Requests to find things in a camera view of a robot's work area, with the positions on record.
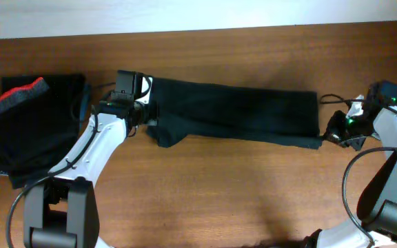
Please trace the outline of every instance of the folded black cloth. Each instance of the folded black cloth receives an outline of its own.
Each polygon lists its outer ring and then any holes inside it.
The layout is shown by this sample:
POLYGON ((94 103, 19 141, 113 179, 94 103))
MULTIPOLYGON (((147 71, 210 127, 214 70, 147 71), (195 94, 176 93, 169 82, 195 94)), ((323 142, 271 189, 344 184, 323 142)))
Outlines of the folded black cloth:
POLYGON ((171 147, 188 134, 318 149, 315 92, 262 90, 154 78, 150 106, 157 126, 147 134, 171 147))
MULTIPOLYGON (((83 93, 80 74, 3 78, 0 97, 0 174, 14 188, 45 176, 76 143, 79 122, 70 106, 83 93)), ((80 107, 80 99, 74 104, 80 107)))

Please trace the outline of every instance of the white wall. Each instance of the white wall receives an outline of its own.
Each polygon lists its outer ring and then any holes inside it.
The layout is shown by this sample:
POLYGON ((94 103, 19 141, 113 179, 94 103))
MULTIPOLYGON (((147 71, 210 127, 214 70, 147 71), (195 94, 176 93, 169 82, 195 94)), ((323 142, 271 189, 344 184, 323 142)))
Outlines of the white wall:
POLYGON ((397 0, 0 0, 0 38, 397 20, 397 0))

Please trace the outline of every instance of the wood grain surface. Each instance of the wood grain surface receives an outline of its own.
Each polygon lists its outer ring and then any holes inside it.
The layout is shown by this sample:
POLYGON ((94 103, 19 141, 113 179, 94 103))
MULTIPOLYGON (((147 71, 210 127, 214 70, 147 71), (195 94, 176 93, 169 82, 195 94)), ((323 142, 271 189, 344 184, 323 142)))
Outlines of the wood grain surface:
MULTIPOLYGON (((96 85, 113 81, 117 69, 351 98, 381 79, 397 83, 397 22, 0 40, 0 78, 82 72, 96 85)), ((335 110, 345 107, 320 107, 321 132, 335 110)), ((368 140, 364 148, 378 145, 368 140)), ((116 247, 298 240, 347 218, 340 182, 355 155, 330 143, 310 150, 200 136, 164 149, 139 130, 113 153, 97 183, 101 237, 116 247)), ((384 160, 372 154, 353 168, 352 209, 384 160)), ((0 247, 17 193, 0 177, 0 247)), ((16 247, 22 209, 12 224, 16 247)))

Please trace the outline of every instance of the black fabric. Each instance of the black fabric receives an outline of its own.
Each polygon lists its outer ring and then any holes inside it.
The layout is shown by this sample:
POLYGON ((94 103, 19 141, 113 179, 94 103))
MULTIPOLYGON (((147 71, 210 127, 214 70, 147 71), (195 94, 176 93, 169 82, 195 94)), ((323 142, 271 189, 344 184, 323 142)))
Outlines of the black fabric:
MULTIPOLYGON (((3 93, 36 76, 2 79, 3 93)), ((50 89, 0 114, 0 172, 14 188, 45 176, 76 143, 79 123, 70 117, 72 99, 83 91, 80 74, 43 76, 50 89)))
POLYGON ((171 147, 188 134, 312 149, 322 143, 315 92, 154 78, 150 106, 157 108, 159 122, 147 134, 160 147, 171 147))

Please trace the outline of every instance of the black garment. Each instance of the black garment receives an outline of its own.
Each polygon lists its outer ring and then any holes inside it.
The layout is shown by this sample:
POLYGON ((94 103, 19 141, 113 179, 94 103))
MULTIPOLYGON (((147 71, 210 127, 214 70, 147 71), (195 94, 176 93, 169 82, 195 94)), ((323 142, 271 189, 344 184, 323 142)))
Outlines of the black garment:
POLYGON ((82 93, 80 74, 2 79, 0 99, 0 173, 14 188, 46 176, 76 143, 79 123, 70 117, 70 104, 82 93))
POLYGON ((147 134, 171 147, 188 134, 318 149, 315 92, 287 92, 154 78, 159 122, 147 134))

